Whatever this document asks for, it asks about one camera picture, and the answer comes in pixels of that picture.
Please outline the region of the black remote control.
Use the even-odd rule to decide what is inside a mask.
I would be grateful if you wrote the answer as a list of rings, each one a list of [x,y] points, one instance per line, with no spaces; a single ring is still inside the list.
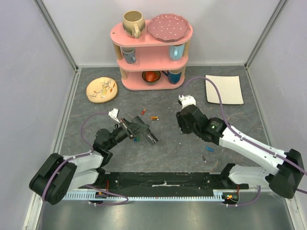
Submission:
[[[131,121],[131,124],[133,133],[135,135],[142,134],[151,145],[154,145],[158,142],[158,139],[151,132],[150,126],[145,124],[139,116],[134,117]]]

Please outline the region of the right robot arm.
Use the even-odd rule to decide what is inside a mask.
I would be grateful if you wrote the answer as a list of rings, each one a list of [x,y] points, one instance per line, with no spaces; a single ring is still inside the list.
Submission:
[[[207,118],[194,104],[182,104],[176,113],[178,125],[184,134],[194,133],[205,142],[231,149],[258,164],[257,167],[233,165],[220,176],[224,188],[235,184],[269,187],[277,195],[291,199],[305,173],[301,153],[295,149],[284,151],[263,144],[220,118]]]

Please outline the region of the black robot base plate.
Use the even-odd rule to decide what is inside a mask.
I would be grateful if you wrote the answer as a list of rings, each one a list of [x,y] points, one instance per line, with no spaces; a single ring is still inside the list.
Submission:
[[[221,173],[209,172],[108,172],[93,184],[124,196],[211,196],[214,190],[248,190]]]

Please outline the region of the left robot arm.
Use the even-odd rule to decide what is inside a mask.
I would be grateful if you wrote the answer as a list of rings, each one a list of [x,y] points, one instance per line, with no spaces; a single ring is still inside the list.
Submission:
[[[99,170],[112,158],[110,149],[132,137],[128,133],[130,124],[121,119],[112,132],[100,129],[88,152],[73,156],[52,153],[31,179],[29,188],[51,205],[59,203],[67,192],[84,185],[101,188],[105,184],[105,176]]]

